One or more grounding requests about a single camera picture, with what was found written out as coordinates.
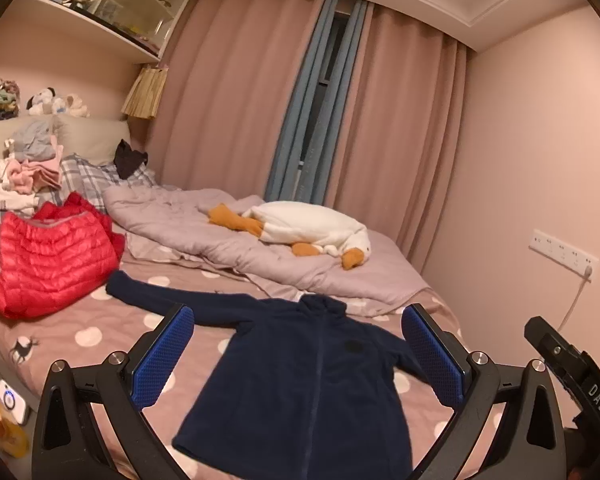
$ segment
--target blue gripper pad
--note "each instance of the blue gripper pad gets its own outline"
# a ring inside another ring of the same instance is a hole
[[[402,334],[440,404],[458,408],[464,402],[462,373],[413,306],[402,313]]]
[[[162,334],[136,368],[131,399],[138,410],[153,406],[160,397],[169,375],[193,335],[193,327],[193,311],[184,306],[162,330]]]

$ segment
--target red puffer jacket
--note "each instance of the red puffer jacket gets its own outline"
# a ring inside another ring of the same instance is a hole
[[[0,224],[0,313],[29,319],[61,310],[107,281],[125,248],[111,219],[79,194],[45,203],[31,220]]]

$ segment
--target blue curtain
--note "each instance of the blue curtain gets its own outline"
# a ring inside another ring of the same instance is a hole
[[[297,200],[321,204],[329,180],[329,172],[338,140],[338,131],[349,90],[351,73],[356,59],[366,1],[356,0],[331,70],[326,93],[318,112],[304,165],[298,180],[310,112],[318,81],[324,74],[325,59],[331,59],[335,35],[331,27],[338,0],[325,0],[304,56],[296,86],[283,121],[264,199]]]
[[[338,0],[324,0],[309,47],[304,54],[304,61],[291,94],[269,173],[264,195],[264,200],[267,202],[293,199],[302,142],[337,3]]]
[[[320,107],[309,149],[304,158],[295,200],[322,204],[327,191],[333,153],[365,21],[366,1],[356,0],[336,56],[327,92]]]

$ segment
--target jacket sleeve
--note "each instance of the jacket sleeve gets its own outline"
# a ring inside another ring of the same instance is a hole
[[[369,324],[369,326],[378,344],[395,360],[395,366],[421,381],[429,383],[409,344],[404,339],[379,326],[372,324]]]
[[[174,303],[183,303],[192,309],[195,323],[202,326],[235,328],[242,322],[257,320],[263,312],[260,301],[248,294],[191,292],[149,285],[131,279],[121,270],[109,277],[107,294],[161,316]]]

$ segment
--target polka dot bed sheet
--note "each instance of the polka dot bed sheet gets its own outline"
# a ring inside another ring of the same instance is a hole
[[[266,297],[260,288],[238,276],[230,278],[208,270],[127,259],[123,261],[121,268],[136,280],[144,280],[153,285]],[[453,331],[461,337],[455,317],[432,290],[418,293],[412,301],[423,304],[443,330]],[[402,336],[400,314],[403,309],[374,318],[356,319],[371,322]],[[128,351],[144,332],[154,329],[161,319],[161,316],[110,297],[104,287],[101,287],[72,306],[39,320],[12,323],[0,318],[0,357],[16,370],[33,393],[39,395],[47,371],[56,359],[65,359],[73,367],[102,362],[115,350]],[[235,479],[234,476],[197,463],[171,447],[171,441],[184,416],[224,353],[233,333],[230,329],[196,326],[193,338],[165,384],[157,403],[144,410],[155,433],[192,479]],[[395,371],[394,383],[409,425],[413,463],[417,464],[444,430],[452,411],[440,405],[430,386],[404,372]],[[94,410],[118,468],[134,478],[104,409],[95,406]],[[490,422],[482,432],[461,478],[470,476],[479,468],[500,421],[501,412],[501,407],[494,407]]]

